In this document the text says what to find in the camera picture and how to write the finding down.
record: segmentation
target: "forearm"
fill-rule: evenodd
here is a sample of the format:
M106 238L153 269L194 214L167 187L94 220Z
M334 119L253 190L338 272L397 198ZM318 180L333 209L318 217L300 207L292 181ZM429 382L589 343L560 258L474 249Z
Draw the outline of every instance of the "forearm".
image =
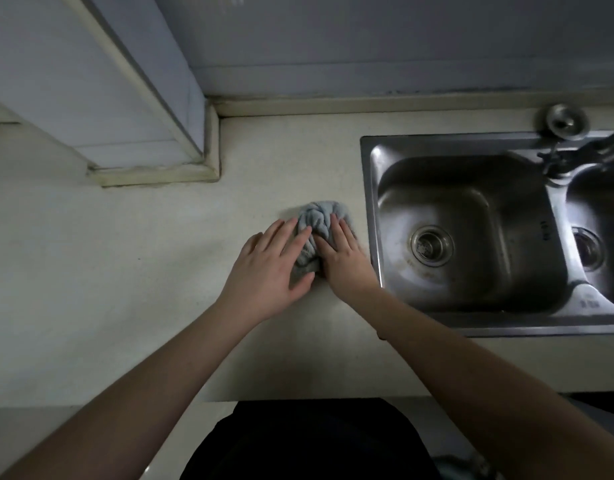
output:
M596 477L599 463L614 468L614 437L539 380L381 289L351 305L508 478L539 477L551 465L557 475L563 465L581 476L595 468Z
M227 313L210 307L2 478L138 478L206 380L249 331L245 321Z

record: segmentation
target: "blue cloth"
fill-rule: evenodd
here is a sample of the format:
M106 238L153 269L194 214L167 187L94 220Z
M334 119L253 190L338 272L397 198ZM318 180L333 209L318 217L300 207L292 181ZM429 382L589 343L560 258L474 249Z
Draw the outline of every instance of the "blue cloth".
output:
M298 232L302 231L307 226L311 226L312 231L309 241L305 243L294 265L296 272L299 274L306 274L311 271L318 273L322 270L320 256L318 254L318 249L316 249L316 242L313 239L314 234L318 234L325 239L331 247L334 249L336 248L334 238L331 234L332 213L339 219L344 219L351 231L356 235L351 224L349 211L340 202L323 200L305 205L298 215Z

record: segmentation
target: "countertop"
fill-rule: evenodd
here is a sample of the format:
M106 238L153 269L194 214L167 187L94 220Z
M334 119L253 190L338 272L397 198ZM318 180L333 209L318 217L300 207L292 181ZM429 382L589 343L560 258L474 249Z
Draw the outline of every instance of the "countertop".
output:
M585 108L594 129L614 107ZM217 297L242 243L313 200L367 219L359 139L532 130L535 110L229 118L215 184L101 189L68 149L0 128L0 406L84 404ZM614 335L476 339L559 391L614 390ZM319 280L264 322L205 401L428 394Z

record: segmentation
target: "hand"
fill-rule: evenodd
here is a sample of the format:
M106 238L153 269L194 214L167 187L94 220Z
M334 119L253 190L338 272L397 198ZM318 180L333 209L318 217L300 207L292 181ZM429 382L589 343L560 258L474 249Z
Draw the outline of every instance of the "hand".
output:
M314 273L305 274L293 289L289 288L292 267L311 235L308 226L285 249L296 222L296 218L277 220L265 233L257 233L245 242L216 306L257 325L310 290Z
M336 249L319 235L314 234L314 241L324 261L329 286L337 297L350 305L359 293L379 289L380 284L351 229L335 214L331 215L331 233Z

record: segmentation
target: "faucet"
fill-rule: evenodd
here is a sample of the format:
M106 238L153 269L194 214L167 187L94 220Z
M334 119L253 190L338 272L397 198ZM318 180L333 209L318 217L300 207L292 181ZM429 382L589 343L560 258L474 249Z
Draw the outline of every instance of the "faucet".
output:
M539 153L544 161L544 173L551 178L561 178L582 165L614 163L614 133L590 141L577 150L558 151L556 145L550 153Z

